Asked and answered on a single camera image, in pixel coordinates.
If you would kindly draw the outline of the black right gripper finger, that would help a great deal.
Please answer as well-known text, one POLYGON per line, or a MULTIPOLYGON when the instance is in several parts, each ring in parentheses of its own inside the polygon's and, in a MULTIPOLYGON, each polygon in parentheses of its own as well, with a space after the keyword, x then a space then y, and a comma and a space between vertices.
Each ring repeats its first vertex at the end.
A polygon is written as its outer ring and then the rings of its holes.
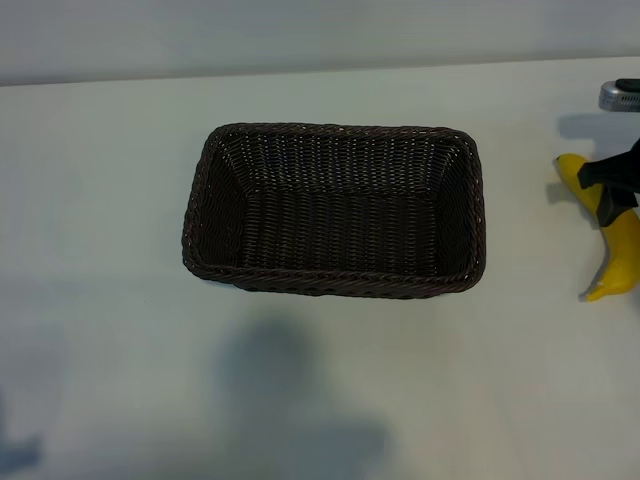
POLYGON ((577 178, 582 189, 604 185, 622 190, 639 189, 639 151, 625 153, 595 162, 585 163, 577 178))
POLYGON ((635 193, 604 185, 597 207, 597 221, 601 228, 608 227, 623 213, 638 206, 635 193))

